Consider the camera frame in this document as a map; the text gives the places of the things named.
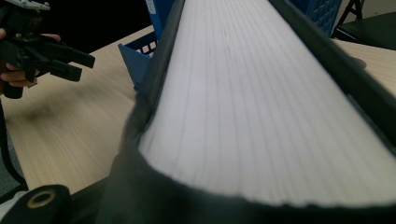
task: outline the gray floor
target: gray floor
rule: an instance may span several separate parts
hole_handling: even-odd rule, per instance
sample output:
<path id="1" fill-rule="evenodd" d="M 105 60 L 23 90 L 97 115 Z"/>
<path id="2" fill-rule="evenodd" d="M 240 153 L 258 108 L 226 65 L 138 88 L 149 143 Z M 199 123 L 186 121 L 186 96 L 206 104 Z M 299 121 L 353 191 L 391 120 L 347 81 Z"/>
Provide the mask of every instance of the gray floor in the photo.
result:
<path id="1" fill-rule="evenodd" d="M 9 154 L 11 156 L 12 163 L 14 164 L 14 167 L 17 169 L 17 171 L 22 175 L 21 172 L 21 167 L 18 162 L 17 156 L 15 154 L 14 146 L 12 146 L 11 139 L 8 138 L 8 150 Z M 4 193 L 8 192 L 9 190 L 17 187 L 19 183 L 15 181 L 12 176 L 8 173 L 6 170 L 6 167 L 4 166 L 3 160 L 0 162 L 0 196 L 3 195 Z"/>

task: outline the black fabric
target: black fabric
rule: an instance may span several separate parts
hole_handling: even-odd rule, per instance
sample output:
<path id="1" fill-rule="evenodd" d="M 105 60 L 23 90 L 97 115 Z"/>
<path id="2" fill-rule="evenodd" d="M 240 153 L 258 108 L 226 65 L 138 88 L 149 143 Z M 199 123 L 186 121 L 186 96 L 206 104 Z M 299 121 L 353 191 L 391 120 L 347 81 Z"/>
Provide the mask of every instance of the black fabric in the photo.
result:
<path id="1" fill-rule="evenodd" d="M 378 102 L 367 107 L 385 104 L 389 108 L 384 113 L 395 115 L 394 99 L 392 101 L 386 91 L 375 84 L 311 21 L 291 7 L 287 0 L 270 2 L 334 80 L 339 82 L 346 95 L 357 101 L 367 100 L 361 97 L 374 97 Z M 127 121 L 120 154 L 113 162 L 96 223 L 396 223 L 396 204 L 361 209 L 322 208 L 313 204 L 306 207 L 287 204 L 270 206 L 188 187 L 147 164 L 138 151 L 138 145 L 141 135 L 155 116 L 183 5 L 184 0 L 175 1 L 162 39 L 148 66 L 144 85 L 137 94 L 134 110 Z M 349 89 L 360 84 L 363 86 L 357 90 Z M 364 89 L 369 90 L 360 96 L 359 91 Z M 396 126 L 394 120 L 389 126 Z"/>

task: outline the finger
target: finger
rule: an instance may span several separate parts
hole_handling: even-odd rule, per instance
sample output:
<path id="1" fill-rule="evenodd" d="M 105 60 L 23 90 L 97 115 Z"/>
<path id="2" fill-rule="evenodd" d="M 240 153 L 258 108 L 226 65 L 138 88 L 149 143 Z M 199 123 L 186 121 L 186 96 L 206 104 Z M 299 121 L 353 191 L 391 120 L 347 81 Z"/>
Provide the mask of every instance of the finger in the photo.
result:
<path id="1" fill-rule="evenodd" d="M 4 37 L 6 37 L 6 31 L 3 28 L 0 28 L 0 39 L 3 39 Z"/>
<path id="2" fill-rule="evenodd" d="M 7 82 L 22 81 L 26 79 L 26 75 L 24 71 L 18 70 L 18 71 L 4 72 L 0 75 L 0 78 Z"/>
<path id="3" fill-rule="evenodd" d="M 61 37 L 59 35 L 53 35 L 53 34 L 42 34 L 42 35 L 45 35 L 45 36 L 48 36 L 48 37 L 52 37 L 58 42 L 61 41 Z"/>
<path id="4" fill-rule="evenodd" d="M 9 85 L 13 86 L 13 87 L 31 87 L 31 86 L 34 86 L 35 84 L 37 84 L 36 78 L 33 82 L 30 82 L 26 79 L 22 80 L 22 81 L 10 81 L 9 82 Z"/>
<path id="5" fill-rule="evenodd" d="M 10 63 L 6 64 L 6 68 L 9 69 L 9 70 L 13 70 L 13 71 L 14 70 L 20 70 L 18 67 L 14 66 L 14 65 L 12 65 Z"/>

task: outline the black cable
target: black cable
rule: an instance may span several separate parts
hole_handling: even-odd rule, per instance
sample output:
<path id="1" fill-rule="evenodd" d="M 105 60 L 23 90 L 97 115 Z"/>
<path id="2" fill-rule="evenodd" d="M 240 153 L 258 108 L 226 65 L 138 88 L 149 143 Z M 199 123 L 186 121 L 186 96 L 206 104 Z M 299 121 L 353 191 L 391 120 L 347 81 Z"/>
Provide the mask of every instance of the black cable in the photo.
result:
<path id="1" fill-rule="evenodd" d="M 8 140 L 7 140 L 7 127 L 6 127 L 6 118 L 4 116 L 3 105 L 0 100 L 0 148 L 1 148 L 1 156 L 3 159 L 3 163 L 9 172 L 9 174 L 20 184 L 25 184 L 25 179 L 18 174 L 14 165 L 12 164 L 11 157 L 9 156 L 8 151 Z"/>

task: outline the hand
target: hand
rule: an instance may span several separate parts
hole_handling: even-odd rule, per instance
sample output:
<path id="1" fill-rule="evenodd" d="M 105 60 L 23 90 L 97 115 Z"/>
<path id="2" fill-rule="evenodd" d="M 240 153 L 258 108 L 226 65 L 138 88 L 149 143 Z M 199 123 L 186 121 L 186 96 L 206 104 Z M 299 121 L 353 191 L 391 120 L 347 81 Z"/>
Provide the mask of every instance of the hand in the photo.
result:
<path id="1" fill-rule="evenodd" d="M 6 37 L 6 31 L 2 28 L 0 28 L 0 41 L 1 39 Z M 57 41 L 61 41 L 61 37 L 58 35 L 51 35 L 51 34 L 43 34 L 49 37 L 54 38 Z M 25 78 L 25 72 L 22 70 L 19 70 L 19 68 L 13 66 L 12 64 L 5 63 L 3 67 L 6 67 L 8 71 L 1 71 L 2 73 L 0 74 L 0 95 L 4 93 L 4 83 L 9 82 L 9 85 L 14 86 L 14 87 L 30 87 L 34 86 L 37 83 L 37 80 L 33 82 L 30 82 L 26 80 Z"/>

